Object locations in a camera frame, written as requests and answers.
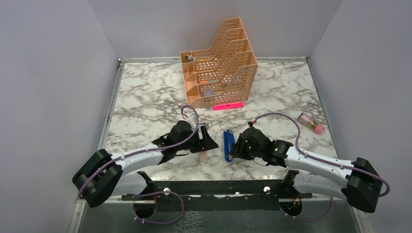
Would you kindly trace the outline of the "blue black stapler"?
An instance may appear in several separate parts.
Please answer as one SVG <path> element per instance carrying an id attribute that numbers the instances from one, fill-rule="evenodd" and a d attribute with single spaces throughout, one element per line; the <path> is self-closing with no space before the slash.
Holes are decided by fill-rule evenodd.
<path id="1" fill-rule="evenodd" d="M 232 161 L 229 155 L 232 146 L 235 144 L 235 138 L 231 130 L 226 130 L 223 133 L 223 148 L 224 148 L 224 159 L 226 162 L 230 163 Z"/>

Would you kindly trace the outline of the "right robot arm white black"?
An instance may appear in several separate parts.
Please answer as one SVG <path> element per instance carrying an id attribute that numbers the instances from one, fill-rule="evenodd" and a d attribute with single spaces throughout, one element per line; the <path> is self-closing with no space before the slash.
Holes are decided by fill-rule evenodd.
<path id="1" fill-rule="evenodd" d="M 254 127 L 239 135 L 229 154 L 249 161 L 260 158 L 270 166 L 296 169 L 293 179 L 280 185 L 281 193 L 288 198 L 297 193 L 321 194 L 346 200 L 367 213 L 376 210 L 383 182 L 364 158 L 350 161 L 312 155 L 307 150 L 300 152 L 292 143 L 272 141 Z"/>

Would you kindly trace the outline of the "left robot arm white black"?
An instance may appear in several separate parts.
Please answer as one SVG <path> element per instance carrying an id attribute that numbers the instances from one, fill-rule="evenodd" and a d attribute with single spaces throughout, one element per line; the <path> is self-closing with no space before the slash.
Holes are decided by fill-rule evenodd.
<path id="1" fill-rule="evenodd" d="M 74 174 L 72 183 L 89 207 L 97 207 L 116 195 L 136 194 L 144 200 L 152 195 L 153 187 L 138 170 L 168 162 L 181 150 L 198 153 L 216 148 L 218 144 L 205 126 L 195 129 L 180 120 L 169 133 L 142 148 L 118 154 L 96 151 Z"/>

